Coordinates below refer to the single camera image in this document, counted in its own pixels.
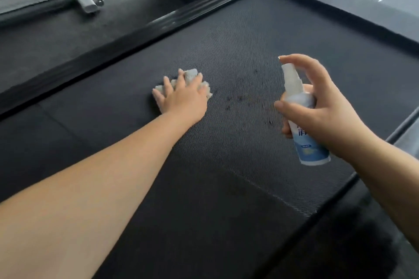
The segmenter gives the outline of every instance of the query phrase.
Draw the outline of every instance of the hand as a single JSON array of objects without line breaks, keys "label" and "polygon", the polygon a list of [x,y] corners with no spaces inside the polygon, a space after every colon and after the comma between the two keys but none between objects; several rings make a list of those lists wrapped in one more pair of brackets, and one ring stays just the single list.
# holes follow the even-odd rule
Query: hand
[{"label": "hand", "polygon": [[191,83],[186,86],[184,71],[179,69],[176,89],[170,84],[169,78],[163,78],[165,95],[153,89],[153,96],[160,111],[181,116],[190,122],[190,126],[200,121],[207,111],[207,86],[198,86],[202,83],[202,74],[199,73]]},{"label": "hand", "polygon": [[316,108],[309,109],[286,102],[284,93],[280,101],[275,102],[275,108],[284,115],[282,132],[287,138],[292,138],[290,120],[332,153],[349,161],[354,149],[364,139],[375,135],[362,122],[319,61],[302,54],[281,56],[280,60],[282,64],[293,63],[305,71],[313,85],[304,84],[304,90],[317,98]]}]

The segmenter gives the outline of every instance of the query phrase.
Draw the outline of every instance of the person's right arm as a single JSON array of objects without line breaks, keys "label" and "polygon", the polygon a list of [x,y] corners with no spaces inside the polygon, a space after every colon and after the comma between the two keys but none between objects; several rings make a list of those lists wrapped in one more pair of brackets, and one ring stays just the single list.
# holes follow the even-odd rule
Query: person's right arm
[{"label": "person's right arm", "polygon": [[317,60],[302,54],[280,60],[305,71],[313,84],[305,89],[317,98],[315,109],[285,102],[286,94],[275,102],[285,117],[283,133],[291,138],[289,119],[350,163],[419,251],[419,161],[369,130]]}]

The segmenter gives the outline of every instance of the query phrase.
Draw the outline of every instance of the spray bottle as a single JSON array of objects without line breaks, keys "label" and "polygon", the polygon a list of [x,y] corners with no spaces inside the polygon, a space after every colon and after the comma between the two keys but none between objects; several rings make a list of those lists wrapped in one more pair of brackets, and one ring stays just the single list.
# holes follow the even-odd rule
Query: spray bottle
[{"label": "spray bottle", "polygon": [[[316,98],[312,94],[304,91],[302,81],[298,76],[294,64],[283,64],[282,70],[284,71],[285,90],[287,92],[285,100],[307,108],[315,108]],[[289,123],[301,164],[322,165],[331,160],[329,150],[319,145],[302,128],[293,122]]]}]

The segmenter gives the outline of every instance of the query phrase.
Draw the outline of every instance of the white spray nozzle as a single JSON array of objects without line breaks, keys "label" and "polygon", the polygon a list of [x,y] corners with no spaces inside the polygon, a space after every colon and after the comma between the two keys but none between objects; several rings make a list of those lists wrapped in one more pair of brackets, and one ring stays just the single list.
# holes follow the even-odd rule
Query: white spray nozzle
[{"label": "white spray nozzle", "polygon": [[304,92],[301,78],[298,75],[294,64],[283,64],[282,70],[284,71],[285,90],[287,92],[287,96],[290,97]]}]

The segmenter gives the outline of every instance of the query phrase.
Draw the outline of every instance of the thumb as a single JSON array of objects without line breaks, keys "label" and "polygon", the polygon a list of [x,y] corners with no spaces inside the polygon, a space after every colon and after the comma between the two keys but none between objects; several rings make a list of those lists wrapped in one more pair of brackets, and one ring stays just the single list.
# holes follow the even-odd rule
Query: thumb
[{"label": "thumb", "polygon": [[313,110],[295,103],[276,101],[275,108],[288,120],[303,126],[310,121]]}]

